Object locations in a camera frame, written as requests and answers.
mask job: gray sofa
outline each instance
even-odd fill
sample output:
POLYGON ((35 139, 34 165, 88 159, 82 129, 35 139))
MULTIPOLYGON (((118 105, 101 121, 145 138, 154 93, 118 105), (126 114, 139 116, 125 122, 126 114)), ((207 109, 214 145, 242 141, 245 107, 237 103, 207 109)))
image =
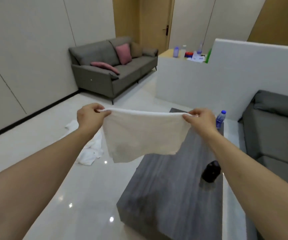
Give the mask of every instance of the gray sofa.
POLYGON ((288 183, 288 96, 258 91, 242 121, 247 154, 288 183))
POLYGON ((149 48, 143 48, 142 57, 134 58, 130 63, 121 65, 114 47, 131 42, 132 39, 125 36, 69 48, 77 86, 104 95, 114 104, 114 98, 157 67, 158 50, 149 48), (119 70, 120 75, 90 66, 93 61, 110 64, 119 70))

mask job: white tile floor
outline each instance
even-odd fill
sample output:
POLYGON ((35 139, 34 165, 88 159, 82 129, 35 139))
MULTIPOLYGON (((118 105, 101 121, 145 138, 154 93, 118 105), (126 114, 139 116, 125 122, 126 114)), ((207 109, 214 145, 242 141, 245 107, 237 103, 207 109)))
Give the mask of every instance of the white tile floor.
MULTIPOLYGON (((106 108, 168 112, 172 107, 190 108, 155 98, 157 72, 114 101, 78 94, 0 136, 0 171, 50 145, 65 132, 83 105, 98 102, 106 108)), ((225 136, 239 146, 238 124, 226 121, 225 136)), ((143 239, 120 222, 116 203, 141 158, 113 164, 103 140, 104 155, 92 166, 74 165, 58 192, 33 224, 25 239, 143 239)), ((246 239, 245 214, 229 185, 224 183, 223 239, 246 239)))

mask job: green object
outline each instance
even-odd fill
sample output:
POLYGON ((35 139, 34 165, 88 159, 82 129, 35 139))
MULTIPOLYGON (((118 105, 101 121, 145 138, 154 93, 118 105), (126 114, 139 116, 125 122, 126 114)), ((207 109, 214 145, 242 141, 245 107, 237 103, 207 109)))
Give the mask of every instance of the green object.
POLYGON ((208 63, 208 60, 210 59, 210 53, 212 52, 212 49, 210 49, 210 51, 208 52, 207 56, 206 56, 206 60, 205 63, 208 63))

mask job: door handle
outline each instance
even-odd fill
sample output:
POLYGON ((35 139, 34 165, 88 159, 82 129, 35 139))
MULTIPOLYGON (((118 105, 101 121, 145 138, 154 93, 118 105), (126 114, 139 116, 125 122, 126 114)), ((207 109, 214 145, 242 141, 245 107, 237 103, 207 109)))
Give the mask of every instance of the door handle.
POLYGON ((168 28, 169 28, 169 25, 166 26, 166 29, 163 29, 163 30, 166 30, 166 36, 168 36, 168 28))

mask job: pile of white cloth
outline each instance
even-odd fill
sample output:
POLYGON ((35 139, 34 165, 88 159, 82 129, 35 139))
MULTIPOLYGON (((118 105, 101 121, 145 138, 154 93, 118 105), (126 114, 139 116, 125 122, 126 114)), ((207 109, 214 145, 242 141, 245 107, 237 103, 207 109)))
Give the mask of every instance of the pile of white cloth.
MULTIPOLYGON (((68 129, 68 132, 64 136, 62 136, 60 139, 62 139, 63 137, 67 136, 68 134, 72 133, 76 129, 78 129, 77 120, 71 121, 69 124, 67 124, 65 126, 65 128, 68 129)), ((79 164, 90 166, 95 161, 95 159, 100 158, 103 155, 102 138, 103 138, 103 133, 102 133, 102 129, 100 129, 95 134, 93 139, 90 140, 84 146, 84 148, 82 149, 81 153, 78 155, 76 161, 79 164)))
POLYGON ((103 130, 108 153, 115 163, 157 153, 176 154, 191 125, 185 113, 155 113, 108 108, 111 115, 104 119, 103 130))

